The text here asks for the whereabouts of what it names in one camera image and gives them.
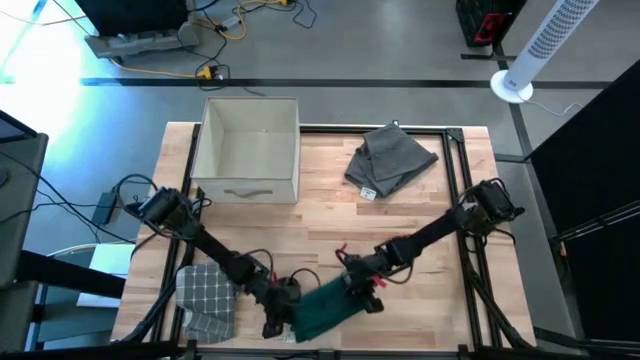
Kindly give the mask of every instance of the white tower fan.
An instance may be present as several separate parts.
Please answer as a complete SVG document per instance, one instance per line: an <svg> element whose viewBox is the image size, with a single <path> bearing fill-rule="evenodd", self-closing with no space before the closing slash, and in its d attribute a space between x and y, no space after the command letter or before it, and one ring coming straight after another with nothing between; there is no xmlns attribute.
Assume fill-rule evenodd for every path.
<svg viewBox="0 0 640 360"><path fill-rule="evenodd" d="M533 95L531 81L599 0L558 0L509 70L491 77L502 100L523 103Z"/></svg>

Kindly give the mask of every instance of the wooden table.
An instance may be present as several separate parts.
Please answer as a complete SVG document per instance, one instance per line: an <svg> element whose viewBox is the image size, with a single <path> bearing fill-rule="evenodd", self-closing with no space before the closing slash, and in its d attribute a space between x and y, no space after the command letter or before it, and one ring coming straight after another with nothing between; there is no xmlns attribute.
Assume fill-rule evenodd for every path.
<svg viewBox="0 0 640 360"><path fill-rule="evenodd" d="M181 187L193 127L194 123L167 125L153 177L159 186ZM487 128L463 129L474 184L496 177ZM203 211L202 223L234 250L271 251L278 274L309 267L323 283L328 282L342 271L333 252L344 243L351 253L371 253L374 245L416 231L451 206L441 140L433 136L414 138L441 160L386 199L370 202L360 198L359 190L343 177L354 150L362 143L361 135L304 134L298 204L214 204ZM464 189L457 151L452 148L452 152L458 188ZM140 238L147 234L144 229ZM135 254L112 338L128 334L156 299L168 247L166 239L153 240ZM513 243L504 235L491 235L485 251L496 302L522 336L535 343ZM256 257L268 261L260 254ZM194 263L207 261L204 254L196 252ZM243 295L236 304L235 338L198 347L457 351L459 344L467 344L472 348L455 236L447 236L430 246L414 266L408 284L389 284L386 289L377 290L385 305L384 312L359 313L313 341L292 344L281 338L262 339L262 306ZM303 274L297 277L303 292L317 286L311 276ZM476 298L483 340L489 344L486 311ZM165 316L163 339L169 338L173 311L171 303Z"/></svg>

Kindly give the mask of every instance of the concrete floor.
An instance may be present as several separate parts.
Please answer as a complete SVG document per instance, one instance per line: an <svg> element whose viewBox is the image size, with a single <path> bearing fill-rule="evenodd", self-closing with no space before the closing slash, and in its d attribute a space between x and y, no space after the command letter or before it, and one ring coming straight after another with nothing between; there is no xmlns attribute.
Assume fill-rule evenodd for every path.
<svg viewBox="0 0 640 360"><path fill-rule="evenodd" d="M460 59L461 53L471 51L464 45L458 26L455 0L309 1L318 13L311 30L294 25L291 13L263 10L250 14L248 37L230 42L220 57L231 66L232 76L486 81L498 70L496 62ZM529 1L503 42L505 53L517 55L553 3ZM72 14L80 14L73 1L61 4ZM235 4L221 0L210 14L224 19ZM537 80L614 80L640 58L640 48L633 46L640 30L635 21L639 15L638 1L601 1ZM39 21L64 18L53 3L47 4L42 16ZM0 84L11 83L0 85L0 108L49 134L43 174L70 201L94 203L101 192L126 174L151 175L168 121L199 121L207 96L246 95L237 87L205 93L196 87L81 86L80 78L160 76L126 72L95 59L74 23L35 27L1 14L0 19L0 29L8 34L0 39ZM88 20L80 22L91 28ZM202 45L196 50L213 54L221 43L215 34L203 32ZM125 59L132 67L188 74L201 62L178 50ZM253 90L297 97L300 119L305 123L385 124L398 119L403 124L487 126L495 152L510 155L525 154L518 140L524 132L535 148L575 114L574 110L555 117L525 104L519 106L524 124L516 126L512 111L488 88L310 86ZM573 102L588 103L599 91L538 89L532 100L561 112ZM498 170L514 199L527 208L512 228L518 238L518 258L533 323L574 334L527 169L521 164L498 163ZM129 194L142 196L146 192L140 186L128 189ZM117 214L117 221L108 228L134 237L139 225ZM105 235L101 239L112 240ZM25 248L46 254L92 241L93 235L77 219L50 207L32 215Z"/></svg>

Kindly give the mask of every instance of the open box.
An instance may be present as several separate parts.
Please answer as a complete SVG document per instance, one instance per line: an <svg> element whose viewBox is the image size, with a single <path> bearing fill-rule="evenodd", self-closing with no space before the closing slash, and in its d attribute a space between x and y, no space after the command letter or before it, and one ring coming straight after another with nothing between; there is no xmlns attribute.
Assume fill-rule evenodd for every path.
<svg viewBox="0 0 640 360"><path fill-rule="evenodd" d="M209 98L191 178L214 203L296 203L300 162L294 98Z"/></svg>

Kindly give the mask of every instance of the gray cloth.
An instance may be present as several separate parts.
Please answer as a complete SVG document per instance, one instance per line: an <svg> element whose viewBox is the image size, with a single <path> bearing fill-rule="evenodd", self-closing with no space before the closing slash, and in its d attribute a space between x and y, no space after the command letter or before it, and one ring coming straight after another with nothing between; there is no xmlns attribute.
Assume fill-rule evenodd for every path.
<svg viewBox="0 0 640 360"><path fill-rule="evenodd" d="M364 134L344 176L359 187L385 197L403 187L438 160L400 127L389 124Z"/></svg>
<svg viewBox="0 0 640 360"><path fill-rule="evenodd" d="M176 304L184 309L188 339L215 344L234 334L234 306L238 288L218 263L186 266L176 278Z"/></svg>

